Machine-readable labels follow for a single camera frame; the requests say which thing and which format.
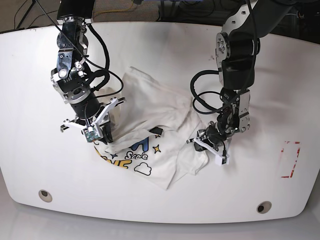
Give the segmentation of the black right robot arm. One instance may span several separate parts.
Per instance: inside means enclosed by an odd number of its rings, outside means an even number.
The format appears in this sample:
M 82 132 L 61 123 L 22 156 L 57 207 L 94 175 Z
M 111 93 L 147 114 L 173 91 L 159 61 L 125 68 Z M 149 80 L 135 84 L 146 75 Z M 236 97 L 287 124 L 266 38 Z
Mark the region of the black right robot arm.
M 99 102 L 95 93 L 110 80 L 112 72 L 106 44 L 94 30 L 93 0 L 62 0 L 57 12 L 57 22 L 62 25 L 57 37 L 58 56 L 56 68 L 51 71 L 53 88 L 65 104 L 75 112 L 73 120 L 66 119 L 60 126 L 61 132 L 69 128 L 80 129 L 88 143 L 95 141 L 113 142 L 110 111 L 125 101 L 114 93 L 108 103 Z M 97 38 L 102 46 L 105 65 L 92 71 L 89 67 L 87 31 Z

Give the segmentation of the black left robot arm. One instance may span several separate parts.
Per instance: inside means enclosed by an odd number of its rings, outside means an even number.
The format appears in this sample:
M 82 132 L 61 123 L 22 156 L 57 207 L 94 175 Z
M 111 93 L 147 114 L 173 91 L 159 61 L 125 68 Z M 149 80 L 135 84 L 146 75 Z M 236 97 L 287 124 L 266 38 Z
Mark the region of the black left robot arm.
M 255 82 L 255 64 L 261 49 L 260 39 L 268 35 L 296 4 L 295 0 L 244 0 L 230 12 L 216 35 L 216 70 L 198 72 L 190 81 L 192 105 L 199 103 L 206 111 L 196 109 L 201 115 L 217 114 L 216 121 L 197 131 L 193 143 L 198 152 L 209 151 L 219 166 L 230 161 L 228 148 L 234 134 L 250 128 L 250 90 Z M 222 106 L 209 105 L 203 95 L 213 91 L 196 93 L 196 81 L 206 75 L 217 75 L 222 89 L 217 92 Z

